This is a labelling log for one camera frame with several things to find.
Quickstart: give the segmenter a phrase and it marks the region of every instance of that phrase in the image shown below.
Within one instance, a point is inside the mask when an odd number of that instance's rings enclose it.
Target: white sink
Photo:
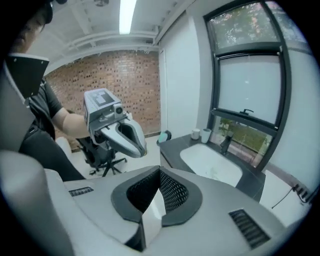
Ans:
[[[204,144],[196,144],[180,152],[182,160],[199,176],[236,187],[242,176],[239,166]]]

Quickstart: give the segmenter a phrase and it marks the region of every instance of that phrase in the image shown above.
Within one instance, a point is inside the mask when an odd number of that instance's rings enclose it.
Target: countertop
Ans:
[[[194,173],[181,159],[180,152],[198,143],[201,143],[201,138],[193,140],[191,139],[191,135],[186,135],[162,142],[159,144],[159,147],[161,154],[172,168]],[[210,141],[206,143],[206,146],[215,151],[220,151],[220,147]],[[240,160],[231,153],[227,153],[225,157],[242,169],[242,177],[236,188],[259,202],[265,185],[266,175],[260,171],[256,171],[250,164]]]

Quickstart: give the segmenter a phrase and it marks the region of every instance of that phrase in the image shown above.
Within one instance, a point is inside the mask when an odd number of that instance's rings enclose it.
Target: black window frame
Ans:
[[[210,20],[215,17],[227,13],[233,9],[246,6],[249,4],[260,3],[264,12],[266,13],[275,36],[278,41],[276,42],[250,42],[245,44],[239,44],[234,46],[228,46],[224,48],[217,48],[215,38],[213,35],[214,28],[210,23]],[[256,171],[262,171],[271,159],[275,152],[288,119],[291,91],[292,91],[292,78],[291,78],[291,66],[289,59],[288,46],[285,37],[282,33],[280,25],[273,15],[271,9],[266,4],[266,1],[257,0],[234,0],[228,4],[225,4],[218,9],[208,13],[204,17],[206,28],[209,37],[209,43],[211,47],[211,58],[213,67],[213,79],[212,79],[212,94],[210,113],[207,123],[207,128],[212,129],[215,125],[215,116],[228,118],[230,120],[248,125],[254,129],[264,132],[273,137],[267,151],[265,152],[262,160],[254,168]],[[245,114],[237,113],[227,109],[218,108],[220,97],[220,60],[226,58],[235,58],[240,56],[252,56],[252,55],[274,55],[279,57],[280,74],[281,74],[281,87],[280,87],[280,100],[278,105],[278,112],[276,115],[275,124],[267,121],[248,116]]]

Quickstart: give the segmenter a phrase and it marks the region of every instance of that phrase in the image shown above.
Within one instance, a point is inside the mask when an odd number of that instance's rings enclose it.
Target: cup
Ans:
[[[191,139],[198,140],[199,137],[200,137],[200,129],[198,128],[193,129],[191,132]]]
[[[207,143],[211,135],[211,130],[210,129],[203,129],[201,133],[201,142],[202,143]]]

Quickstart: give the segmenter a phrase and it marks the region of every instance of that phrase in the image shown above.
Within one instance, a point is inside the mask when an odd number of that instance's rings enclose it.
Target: ceiling light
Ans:
[[[130,34],[137,0],[120,1],[119,33],[120,35]]]

